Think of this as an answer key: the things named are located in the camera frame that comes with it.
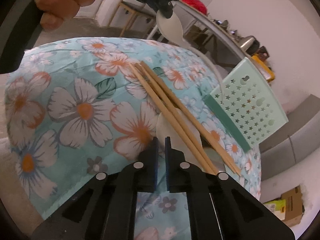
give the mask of mint green plastic board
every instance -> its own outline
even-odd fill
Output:
[[[204,99],[244,151],[276,132],[288,118],[254,64],[243,59]]]

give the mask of floor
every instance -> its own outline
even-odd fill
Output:
[[[56,31],[42,32],[35,46],[76,37],[118,37],[120,32],[118,28],[99,28],[93,19],[74,18]],[[141,33],[133,31],[127,31],[124,36],[142,38]],[[30,235],[43,220],[20,187],[14,168],[17,157],[9,152],[4,113],[6,78],[7,74],[0,75],[0,198],[20,230]]]
[[[36,41],[35,47],[54,41],[61,41],[76,37],[119,37],[120,28],[99,28],[94,19],[74,18],[65,22],[58,30],[42,32]],[[142,38],[140,32],[126,31],[125,38]]]

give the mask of white flower print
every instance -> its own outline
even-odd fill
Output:
[[[161,43],[153,40],[144,40],[144,42],[150,46],[156,47],[159,51],[166,51],[172,49],[172,46],[166,43]]]
[[[201,101],[202,103],[202,110],[207,114],[208,118],[213,118],[215,115],[214,113],[209,109],[209,107],[203,102],[203,100]]]
[[[166,228],[164,231],[164,235],[161,236],[161,239],[170,240],[176,235],[177,235],[177,232],[175,227]]]
[[[125,87],[125,89],[134,98],[137,98],[137,99],[140,99],[140,100],[147,99],[147,102],[153,107],[153,109],[157,113],[159,113],[159,110],[156,107],[156,104],[154,103],[154,101],[152,100],[151,96],[146,92],[146,90],[144,89],[144,87],[141,85],[140,82],[130,83],[129,85],[127,85]]]
[[[19,156],[16,172],[20,183],[30,197],[31,193],[43,199],[56,194],[57,184],[43,173],[43,168],[55,164],[59,144],[54,130],[47,131],[39,140],[22,143],[14,152]]]
[[[182,90],[184,88],[187,88],[187,83],[182,72],[167,66],[163,66],[161,68],[163,69],[164,74],[167,76],[167,78],[171,82],[173,82],[173,86],[175,89]]]
[[[80,39],[77,40],[78,43],[82,44],[82,48],[86,51],[92,52],[92,53],[108,53],[108,52],[114,52],[118,46],[113,43],[103,42],[99,38],[93,38],[93,39]]]
[[[241,148],[231,138],[227,139],[226,151],[234,160],[241,158],[243,155]]]
[[[81,54],[82,54],[82,52],[81,52],[81,51],[78,51],[78,50],[72,50],[72,51],[70,51],[70,56],[71,56],[71,57],[79,57]]]
[[[206,76],[206,70],[201,64],[193,65],[186,70],[187,78],[192,82],[198,82]]]
[[[124,49],[124,51],[126,52],[133,52],[135,51],[136,48],[136,43],[132,42],[132,41],[125,41],[123,43],[121,43],[122,48]]]
[[[110,120],[110,111],[115,106],[111,99],[98,101],[97,89],[86,79],[75,79],[74,99],[62,87],[56,87],[47,106],[49,116],[55,122],[64,122],[60,129],[60,143],[80,148],[90,136],[98,147],[104,147],[112,139],[109,128],[102,122]]]
[[[114,151],[128,160],[134,160],[156,135],[158,116],[148,102],[142,102],[140,116],[128,102],[121,102],[110,112],[113,127],[125,134],[114,141]]]
[[[248,175],[250,175],[251,172],[253,171],[253,165],[252,165],[250,158],[248,158],[247,162],[245,163],[244,169]]]
[[[54,46],[55,49],[65,49],[66,45],[65,44],[57,44],[56,46]]]
[[[201,113],[201,109],[196,106],[197,101],[195,98],[189,98],[188,96],[184,96],[180,99],[180,101],[185,105],[185,107],[195,118],[200,117],[199,114]]]
[[[95,69],[100,74],[115,76],[120,71],[127,80],[137,81],[136,76],[131,71],[130,64],[134,65],[138,60],[129,58],[124,53],[103,54],[98,55],[98,57],[102,60],[96,64]]]
[[[50,81],[47,72],[38,72],[29,81],[18,77],[7,87],[5,112],[9,139],[13,145],[29,141],[41,124],[45,109],[35,99],[48,87]]]
[[[22,59],[20,68],[22,70],[24,69],[27,72],[36,72],[39,70],[39,67],[53,65],[53,61],[48,59],[51,56],[53,56],[53,53],[51,52],[40,52],[37,54],[32,54],[30,56],[25,56]]]
[[[35,50],[37,50],[39,47],[34,47],[34,48],[32,48],[32,49],[26,49],[25,51],[24,51],[24,53],[25,54],[30,54],[30,53],[32,53],[32,52],[34,52]]]
[[[177,53],[177,51],[175,49],[170,49],[167,52],[168,52],[168,55],[169,55],[170,59],[173,59],[173,60],[176,60],[178,62],[181,62],[181,56],[178,55],[178,53]]]
[[[134,240],[159,240],[159,232],[155,227],[148,227],[138,234]]]
[[[202,126],[212,135],[212,137],[219,142],[219,144],[225,148],[223,140],[226,138],[226,135],[222,129],[216,126],[215,122],[207,118],[206,122],[202,123]]]

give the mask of chopsticks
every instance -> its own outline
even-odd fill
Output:
[[[141,85],[144,87],[144,89],[147,91],[147,93],[150,95],[150,97],[152,98],[152,100],[154,101],[154,103],[156,104],[156,106],[160,109],[160,111],[162,112],[162,114],[164,115],[164,117],[168,120],[168,122],[172,125],[172,127],[174,128],[174,130],[177,132],[177,134],[180,136],[180,138],[183,140],[183,142],[187,145],[187,147],[190,149],[190,151],[192,152],[192,154],[194,155],[194,157],[197,159],[197,161],[200,163],[200,165],[204,168],[205,172],[207,173],[211,173],[211,174],[217,174],[219,171],[218,169],[211,163],[211,165],[209,165],[209,163],[206,162],[206,160],[204,159],[204,157],[201,155],[201,153],[199,152],[198,148],[199,146],[195,146],[197,144],[199,144],[199,142],[196,140],[195,144],[192,142],[192,140],[190,139],[190,137],[187,135],[187,132],[189,130],[189,128],[187,130],[184,130],[181,125],[179,124],[179,122],[177,121],[177,119],[175,119],[175,116],[172,114],[172,112],[170,112],[167,107],[169,107],[170,109],[172,109],[171,106],[167,107],[164,105],[164,103],[161,101],[161,99],[158,97],[158,95],[156,94],[156,92],[154,92],[154,90],[150,87],[150,85],[148,84],[148,82],[141,76],[141,74],[138,72],[138,70],[132,65],[129,65],[130,68],[132,69],[132,72],[135,74],[135,76],[137,77],[137,79],[140,81]]]
[[[162,92],[164,91],[165,94],[168,96],[169,101],[171,100],[173,103],[175,103],[178,108],[185,114],[185,116],[192,122],[192,124],[198,129],[200,134],[207,140],[207,142],[212,146],[213,149],[217,151],[217,153],[221,156],[222,160],[225,162],[225,164],[238,175],[241,174],[241,170],[239,167],[235,164],[232,157],[226,152],[226,150],[219,144],[218,141],[216,141],[213,136],[200,124],[200,122],[190,113],[190,111],[184,106],[184,104],[177,98],[177,96],[167,87],[167,85],[164,83],[164,81],[159,78],[149,66],[141,62],[141,65],[138,65],[138,68],[142,70],[143,72],[147,72],[149,74],[148,78],[152,85],[154,86],[154,82],[156,82],[160,87]]]

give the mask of floral tablecloth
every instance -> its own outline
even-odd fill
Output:
[[[159,115],[129,63],[145,61],[242,169],[227,172],[260,198],[260,152],[244,153],[202,97],[214,74],[192,52],[155,41],[74,38],[28,50],[6,87],[6,118],[21,185],[44,219],[100,171],[119,172],[156,134]],[[187,199],[139,193],[135,239],[190,239]]]

